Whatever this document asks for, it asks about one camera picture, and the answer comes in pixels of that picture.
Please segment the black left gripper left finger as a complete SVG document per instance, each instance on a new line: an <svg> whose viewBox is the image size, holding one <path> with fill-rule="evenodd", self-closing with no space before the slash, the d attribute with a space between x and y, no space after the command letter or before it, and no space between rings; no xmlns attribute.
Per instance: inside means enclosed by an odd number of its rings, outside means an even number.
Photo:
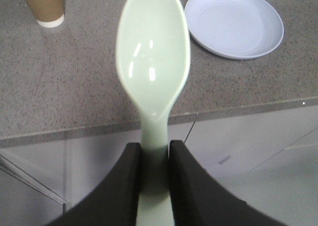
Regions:
<svg viewBox="0 0 318 226"><path fill-rule="evenodd" d="M49 226L135 226L137 218L141 146L128 143L99 185Z"/></svg>

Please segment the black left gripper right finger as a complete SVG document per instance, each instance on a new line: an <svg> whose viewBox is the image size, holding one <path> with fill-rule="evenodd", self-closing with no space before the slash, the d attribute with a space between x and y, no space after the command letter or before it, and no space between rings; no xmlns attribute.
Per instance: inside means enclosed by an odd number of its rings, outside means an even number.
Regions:
<svg viewBox="0 0 318 226"><path fill-rule="evenodd" d="M169 190L177 226L281 226L222 187L181 140L172 140Z"/></svg>

